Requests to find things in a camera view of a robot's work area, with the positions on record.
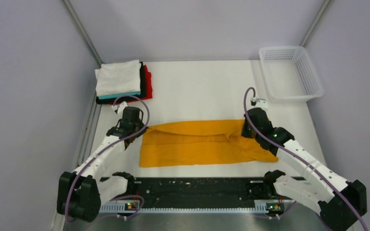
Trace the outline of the right corner aluminium post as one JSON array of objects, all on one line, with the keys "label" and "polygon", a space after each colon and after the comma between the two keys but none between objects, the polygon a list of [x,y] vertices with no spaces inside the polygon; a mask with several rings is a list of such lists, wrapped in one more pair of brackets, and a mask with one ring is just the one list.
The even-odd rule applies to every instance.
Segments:
[{"label": "right corner aluminium post", "polygon": [[319,11],[317,12],[313,22],[311,23],[310,27],[308,28],[305,36],[303,37],[300,46],[301,47],[307,47],[310,43],[312,37],[316,33],[317,29],[321,25],[324,17],[326,16],[327,12],[331,8],[331,6],[334,4],[335,0],[324,0]]}]

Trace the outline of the black folded t-shirt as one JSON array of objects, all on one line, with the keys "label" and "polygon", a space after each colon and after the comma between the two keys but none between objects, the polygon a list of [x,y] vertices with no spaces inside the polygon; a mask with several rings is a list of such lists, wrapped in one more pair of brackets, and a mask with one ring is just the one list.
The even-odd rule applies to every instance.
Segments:
[{"label": "black folded t-shirt", "polygon": [[102,64],[95,70],[96,103],[112,104],[129,100],[130,96],[146,96],[147,80],[143,62],[132,60],[125,63]]}]

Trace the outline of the yellow t-shirt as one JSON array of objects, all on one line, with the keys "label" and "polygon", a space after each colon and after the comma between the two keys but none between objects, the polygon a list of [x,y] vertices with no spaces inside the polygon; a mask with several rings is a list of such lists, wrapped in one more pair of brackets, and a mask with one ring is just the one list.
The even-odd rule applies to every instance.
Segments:
[{"label": "yellow t-shirt", "polygon": [[142,136],[140,167],[277,162],[253,139],[242,119],[183,121],[150,126]]}]

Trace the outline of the left corner aluminium post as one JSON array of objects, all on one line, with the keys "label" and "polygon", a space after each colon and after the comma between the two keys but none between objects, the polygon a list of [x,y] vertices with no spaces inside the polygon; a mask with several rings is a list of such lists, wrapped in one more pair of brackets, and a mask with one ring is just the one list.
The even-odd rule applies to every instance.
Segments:
[{"label": "left corner aluminium post", "polygon": [[100,66],[103,62],[100,58],[100,55],[98,51],[96,50],[87,30],[85,29],[82,21],[80,20],[76,10],[74,9],[71,1],[69,0],[60,0],[63,7],[65,8],[67,14],[69,15],[71,22],[73,23],[74,27],[76,28],[77,32],[80,35],[80,38],[82,39],[83,43],[87,47],[90,55],[93,57],[95,62],[98,66]]}]

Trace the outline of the corner aluminium post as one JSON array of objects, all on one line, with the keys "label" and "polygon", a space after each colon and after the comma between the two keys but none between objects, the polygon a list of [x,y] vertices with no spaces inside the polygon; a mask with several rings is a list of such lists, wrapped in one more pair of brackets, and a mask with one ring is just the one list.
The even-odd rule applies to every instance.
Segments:
[{"label": "corner aluminium post", "polygon": [[335,0],[324,0],[319,11],[317,12],[313,22],[311,23],[310,27],[308,28],[305,36],[303,37],[300,46],[301,47],[307,47],[310,43],[312,37],[316,33],[317,29],[321,25],[324,17],[326,16],[327,12],[331,8],[331,6],[334,4]]},{"label": "corner aluminium post", "polygon": [[80,20],[76,10],[74,9],[71,1],[69,0],[60,0],[63,7],[65,8],[67,14],[69,15],[71,22],[73,23],[74,27],[76,28],[77,32],[80,35],[80,38],[82,39],[83,43],[87,47],[90,55],[93,57],[95,62],[98,66],[100,66],[103,62],[100,58],[100,55],[98,51],[96,50],[87,30],[85,29],[82,21]]}]

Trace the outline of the teal folded t-shirt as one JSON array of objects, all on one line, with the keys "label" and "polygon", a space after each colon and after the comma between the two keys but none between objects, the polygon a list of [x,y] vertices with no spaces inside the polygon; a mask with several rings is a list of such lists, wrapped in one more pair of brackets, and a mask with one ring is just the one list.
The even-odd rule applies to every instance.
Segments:
[{"label": "teal folded t-shirt", "polygon": [[99,100],[106,100],[106,99],[115,99],[121,96],[131,96],[131,95],[140,95],[140,91],[135,91],[135,92],[125,92],[125,93],[118,93],[118,94],[109,94],[109,95],[104,95],[104,96],[97,96]]}]

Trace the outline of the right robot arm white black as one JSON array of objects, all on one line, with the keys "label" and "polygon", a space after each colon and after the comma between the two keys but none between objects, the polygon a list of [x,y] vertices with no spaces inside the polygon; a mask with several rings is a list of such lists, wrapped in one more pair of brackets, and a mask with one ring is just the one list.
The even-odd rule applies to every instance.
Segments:
[{"label": "right robot arm white black", "polygon": [[274,127],[264,109],[245,110],[242,136],[254,139],[292,167],[303,181],[280,170],[268,172],[263,185],[269,198],[286,196],[315,212],[332,231],[346,231],[356,222],[368,230],[362,218],[367,213],[367,190],[359,180],[350,181],[312,156],[295,137],[282,127]]}]

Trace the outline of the white plastic basket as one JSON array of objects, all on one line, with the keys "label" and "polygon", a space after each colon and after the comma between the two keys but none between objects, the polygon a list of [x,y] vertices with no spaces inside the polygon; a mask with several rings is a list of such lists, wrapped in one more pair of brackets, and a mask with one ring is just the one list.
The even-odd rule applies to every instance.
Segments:
[{"label": "white plastic basket", "polygon": [[273,103],[305,103],[324,95],[315,66],[302,46],[259,49],[261,71],[268,98]]}]

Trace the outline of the left aluminium frame rail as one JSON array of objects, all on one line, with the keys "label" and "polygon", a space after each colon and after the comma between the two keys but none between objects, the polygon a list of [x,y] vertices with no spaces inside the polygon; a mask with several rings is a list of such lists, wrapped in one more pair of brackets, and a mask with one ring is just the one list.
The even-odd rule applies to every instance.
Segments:
[{"label": "left aluminium frame rail", "polygon": [[83,127],[82,137],[77,148],[76,157],[74,164],[72,165],[71,172],[75,172],[78,168],[92,153],[92,146],[94,137],[99,121],[102,106],[96,102],[97,95],[93,95],[90,111],[85,126]]}]

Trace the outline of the red folded t-shirt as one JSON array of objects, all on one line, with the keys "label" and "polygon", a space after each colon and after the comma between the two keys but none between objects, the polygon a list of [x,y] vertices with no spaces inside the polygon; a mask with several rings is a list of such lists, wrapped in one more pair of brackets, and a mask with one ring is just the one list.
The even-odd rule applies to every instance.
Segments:
[{"label": "red folded t-shirt", "polygon": [[[151,81],[151,73],[148,71],[148,68],[146,65],[141,62],[141,67],[140,67],[140,89],[141,89],[141,94],[140,95],[134,95],[137,98],[141,100],[148,100],[152,99],[152,81]],[[135,102],[138,101],[137,99],[133,97],[121,97],[117,100],[115,104],[120,104],[121,102],[126,101],[127,103],[130,102]]]}]

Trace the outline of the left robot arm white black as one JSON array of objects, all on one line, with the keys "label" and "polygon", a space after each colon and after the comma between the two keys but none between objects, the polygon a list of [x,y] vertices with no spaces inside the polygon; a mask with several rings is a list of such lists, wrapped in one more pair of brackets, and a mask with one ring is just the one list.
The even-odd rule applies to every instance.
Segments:
[{"label": "left robot arm white black", "polygon": [[72,172],[65,171],[59,178],[56,211],[66,218],[92,222],[101,206],[116,196],[133,197],[133,176],[109,170],[118,154],[147,130],[144,112],[133,106],[115,106],[122,117],[111,127],[99,147]]}]

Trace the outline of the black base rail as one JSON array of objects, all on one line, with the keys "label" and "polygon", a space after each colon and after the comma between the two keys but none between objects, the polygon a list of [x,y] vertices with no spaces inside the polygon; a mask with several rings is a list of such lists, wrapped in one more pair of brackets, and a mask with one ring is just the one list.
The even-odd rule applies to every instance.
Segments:
[{"label": "black base rail", "polygon": [[143,207],[253,207],[259,201],[284,207],[285,201],[293,200],[270,192],[265,175],[260,178],[136,178],[133,176],[133,184],[129,185],[127,192],[110,201],[128,201],[130,203],[128,209],[139,211]]}]

